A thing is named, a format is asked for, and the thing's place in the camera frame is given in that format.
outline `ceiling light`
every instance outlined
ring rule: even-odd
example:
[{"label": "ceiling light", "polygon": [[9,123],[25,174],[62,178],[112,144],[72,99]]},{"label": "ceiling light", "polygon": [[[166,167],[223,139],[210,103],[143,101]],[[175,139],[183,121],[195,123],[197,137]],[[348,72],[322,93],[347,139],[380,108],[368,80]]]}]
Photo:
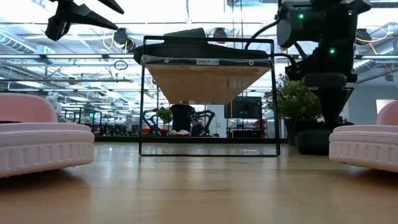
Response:
[{"label": "ceiling light", "polygon": [[82,110],[83,111],[84,109],[82,109],[82,108],[67,108],[65,110]]},{"label": "ceiling light", "polygon": [[109,58],[134,58],[133,54],[111,54]]},{"label": "ceiling light", "polygon": [[134,91],[140,91],[139,89],[131,89],[131,90],[117,90],[117,89],[115,89],[115,90],[113,90],[113,91],[129,91],[129,92],[134,92]]},{"label": "ceiling light", "polygon": [[47,55],[47,58],[102,58],[102,55],[81,55],[81,54],[66,54],[66,55]]},{"label": "ceiling light", "polygon": [[119,98],[120,98],[119,93],[115,93],[115,92],[113,92],[113,91],[108,91],[108,92],[106,92],[106,95],[109,96],[109,97],[112,97],[112,98],[114,98],[114,99],[119,99]]},{"label": "ceiling light", "polygon": [[68,88],[74,89],[74,90],[79,90],[79,89],[85,89],[85,87],[81,86],[81,85],[70,85],[68,86]]},{"label": "ceiling light", "polygon": [[0,55],[1,59],[31,59],[31,58],[40,58],[39,55]]},{"label": "ceiling light", "polygon": [[39,91],[38,89],[8,89],[8,91]]},{"label": "ceiling light", "polygon": [[91,105],[110,105],[111,103],[90,103]]},{"label": "ceiling light", "polygon": [[18,84],[22,84],[22,85],[27,85],[27,86],[30,86],[30,87],[35,87],[35,88],[42,88],[42,87],[45,87],[45,86],[43,86],[42,84],[40,84],[40,83],[37,83],[37,82],[25,82],[25,81],[20,81],[20,82],[17,82]]},{"label": "ceiling light", "polygon": [[373,59],[373,60],[377,60],[377,59],[398,59],[398,55],[364,55],[359,59]]},{"label": "ceiling light", "polygon": [[43,91],[74,91],[74,90],[43,90]]},{"label": "ceiling light", "polygon": [[68,96],[71,100],[76,100],[76,101],[89,101],[89,99],[79,97],[79,96]]},{"label": "ceiling light", "polygon": [[112,109],[112,106],[99,106],[99,107],[104,109]]},{"label": "ceiling light", "polygon": [[83,105],[70,105],[68,103],[61,103],[61,106],[63,108],[82,108],[82,107],[84,107]]},{"label": "ceiling light", "polygon": [[106,52],[107,54],[110,54],[110,52],[108,52],[108,50],[106,49],[100,49],[100,51]]},{"label": "ceiling light", "polygon": [[109,91],[108,89],[83,89],[83,90],[77,90],[77,91]]}]

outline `potted plant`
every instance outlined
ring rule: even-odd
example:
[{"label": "potted plant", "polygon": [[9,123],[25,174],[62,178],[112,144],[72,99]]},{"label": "potted plant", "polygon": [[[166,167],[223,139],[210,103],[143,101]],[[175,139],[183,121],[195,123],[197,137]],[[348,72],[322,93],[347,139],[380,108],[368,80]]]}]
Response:
[{"label": "potted plant", "polygon": [[172,120],[172,111],[169,109],[162,109],[157,112],[157,116],[163,121],[164,124],[171,122]]},{"label": "potted plant", "polygon": [[[290,81],[287,75],[279,75],[277,82],[278,115],[285,121],[289,145],[295,145],[293,124],[298,119],[317,119],[322,117],[318,97],[313,94],[303,81]],[[268,98],[267,107],[274,109],[272,95]]]}]

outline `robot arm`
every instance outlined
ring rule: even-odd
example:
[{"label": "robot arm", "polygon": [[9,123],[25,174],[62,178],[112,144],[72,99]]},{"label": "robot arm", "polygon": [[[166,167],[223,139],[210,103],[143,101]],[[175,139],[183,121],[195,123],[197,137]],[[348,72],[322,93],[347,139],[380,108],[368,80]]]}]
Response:
[{"label": "robot arm", "polygon": [[[89,24],[117,30],[118,27],[111,21],[90,10],[85,4],[78,6],[73,0],[50,0],[57,1],[57,11],[49,19],[45,35],[54,41],[58,41],[68,33],[72,23]],[[123,9],[115,0],[98,0],[118,13],[124,14]]]},{"label": "robot arm", "polygon": [[277,15],[277,40],[281,47],[298,46],[297,41],[318,42],[311,55],[302,55],[303,60],[286,67],[285,72],[291,80],[303,79],[304,85],[318,96],[330,129],[338,125],[338,115],[352,92],[346,84],[357,79],[352,69],[358,15],[371,8],[363,0],[340,2],[285,2]]},{"label": "robot arm", "polygon": [[146,115],[147,113],[150,113],[150,112],[158,112],[158,111],[160,111],[160,110],[164,110],[164,107],[162,106],[160,109],[155,108],[155,109],[152,109],[152,110],[145,110],[145,111],[143,112],[143,114],[142,114],[142,119],[143,119],[144,122],[148,125],[148,127],[152,127],[153,125],[156,125],[156,122],[154,121],[154,117],[157,116],[157,114],[155,114],[155,115],[153,115],[153,116],[151,116],[151,117],[149,118],[149,120],[153,123],[152,125],[151,125],[151,124],[148,122],[148,120],[145,118],[145,115]]},{"label": "robot arm", "polygon": [[216,114],[210,110],[200,111],[195,113],[195,119],[192,120],[197,121],[199,118],[209,117],[209,120],[206,122],[206,125],[204,127],[205,132],[207,133],[209,131],[209,126],[211,124],[211,121],[213,120],[215,115]]}]

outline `overhead pipe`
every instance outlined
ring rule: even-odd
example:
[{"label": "overhead pipe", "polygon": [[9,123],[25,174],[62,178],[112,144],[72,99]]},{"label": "overhead pipe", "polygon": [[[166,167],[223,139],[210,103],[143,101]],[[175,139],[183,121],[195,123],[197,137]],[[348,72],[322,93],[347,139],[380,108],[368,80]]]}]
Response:
[{"label": "overhead pipe", "polygon": [[388,74],[391,74],[391,73],[394,73],[394,72],[397,72],[397,71],[398,71],[398,68],[394,69],[393,71],[384,72],[382,74],[371,75],[369,77],[362,78],[362,79],[358,80],[355,84],[361,84],[361,83],[364,83],[364,82],[368,82],[368,81],[373,80],[375,78],[380,78],[380,77],[386,76]]},{"label": "overhead pipe", "polygon": [[20,79],[0,79],[0,82],[41,82],[41,83],[53,83],[53,82],[73,82],[73,83],[80,83],[80,82],[133,82],[132,80],[33,80],[33,79],[26,79],[26,80],[20,80]]},{"label": "overhead pipe", "polygon": [[[398,38],[395,38],[392,41],[389,41],[380,47],[376,48],[376,51],[379,55],[395,55],[398,54]],[[370,55],[374,54],[373,50],[370,50],[365,53],[365,55]],[[375,60],[367,59],[367,60],[362,60],[359,62],[354,63],[354,72],[355,73],[363,73],[367,72],[370,69],[372,69],[376,65]]]},{"label": "overhead pipe", "polygon": [[[22,75],[25,76],[36,76],[36,77],[40,77],[40,78],[46,78],[44,75],[30,71],[28,69],[22,68],[21,66],[18,65],[14,65],[12,63],[9,63],[5,60],[0,60],[0,63],[2,63],[3,65],[6,65],[10,68],[9,71],[7,71],[7,73],[4,72],[4,75],[7,75],[8,77],[21,77],[19,79],[0,79],[0,83],[2,82],[43,82],[43,80],[38,80],[38,79],[26,79],[26,77],[22,77]],[[49,88],[53,88],[53,89],[57,89],[57,88],[62,88],[65,89],[67,86],[69,86],[68,84],[63,84],[63,83],[55,83],[53,80],[51,82],[49,82]]]},{"label": "overhead pipe", "polygon": [[17,50],[23,54],[34,54],[36,49],[22,43],[17,37],[13,37],[12,34],[6,32],[4,29],[0,30],[0,44],[8,46],[14,50]]}]

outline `metal leg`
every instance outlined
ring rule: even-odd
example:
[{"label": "metal leg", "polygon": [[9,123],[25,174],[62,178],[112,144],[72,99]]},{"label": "metal leg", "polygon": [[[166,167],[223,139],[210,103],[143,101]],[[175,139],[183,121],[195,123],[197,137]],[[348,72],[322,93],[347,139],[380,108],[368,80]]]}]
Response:
[{"label": "metal leg", "polygon": [[[142,45],[142,52],[143,55],[145,55],[145,45],[146,45],[146,38],[144,37],[144,43]],[[141,101],[140,101],[140,113],[139,113],[139,142],[138,142],[138,154],[141,156],[142,155],[142,140],[144,139],[142,135],[142,119],[144,115],[144,88],[145,85],[145,65],[142,64],[142,70],[141,70]]]},{"label": "metal leg", "polygon": [[[144,45],[143,45],[143,55],[146,55],[146,41],[147,40],[163,40],[165,42],[186,42],[186,41],[192,41],[192,42],[209,42],[209,41],[220,41],[220,42],[258,42],[258,43],[267,43],[270,44],[271,46],[271,53],[268,54],[269,58],[265,58],[265,60],[271,60],[274,63],[274,41],[271,39],[237,39],[237,38],[207,38],[207,37],[171,37],[171,36],[145,36],[144,37]],[[266,67],[269,68],[270,64],[266,62]],[[274,98],[274,118],[275,120],[279,120],[278,114],[277,114],[277,98],[276,98],[276,77],[275,77],[275,70],[274,70],[274,65],[272,64],[271,67],[271,72],[272,72],[272,95]],[[196,138],[167,138],[167,140],[162,139],[162,138],[145,138],[144,135],[142,134],[142,119],[144,117],[143,112],[144,112],[144,85],[145,85],[145,64],[142,65],[142,74],[141,74],[141,103],[140,103],[140,137],[139,137],[139,154],[140,156],[218,156],[218,157],[227,157],[227,156],[246,156],[246,157],[275,157],[280,155],[280,137],[279,137],[279,123],[275,123],[275,141],[273,139],[241,139],[241,138],[229,138],[229,139],[214,139],[214,138],[208,138],[208,139],[196,139]],[[258,144],[264,144],[264,143],[276,143],[276,153],[275,154],[260,154],[260,155],[247,155],[246,152],[236,154],[236,155],[211,155],[209,154],[202,154],[202,155],[191,155],[191,154],[154,154],[154,152],[148,152],[147,154],[142,153],[142,143],[143,142],[164,142],[164,143],[203,143],[206,142],[208,144],[220,144],[220,143],[225,143],[225,144],[249,144],[249,143],[258,143]]]},{"label": "metal leg", "polygon": [[271,68],[271,81],[272,81],[272,102],[274,104],[274,124],[275,124],[275,143],[276,143],[276,154],[280,155],[280,138],[279,138],[279,116],[278,116],[278,104],[277,104],[277,92],[276,92],[276,77],[275,77],[275,58],[274,58],[274,43],[271,43],[271,59],[273,66]]},{"label": "metal leg", "polygon": [[79,108],[79,124],[80,124],[80,121],[81,121],[81,108]]},{"label": "metal leg", "polygon": [[259,103],[259,126],[260,126],[260,138],[263,134],[263,132],[265,132],[264,126],[262,125],[262,103]]},{"label": "metal leg", "polygon": [[[159,109],[159,86],[156,84],[156,109]],[[156,130],[158,130],[159,128],[159,117],[156,116]]]},{"label": "metal leg", "polygon": [[93,126],[92,126],[92,130],[94,131],[94,122],[95,122],[95,111],[93,111]]}]

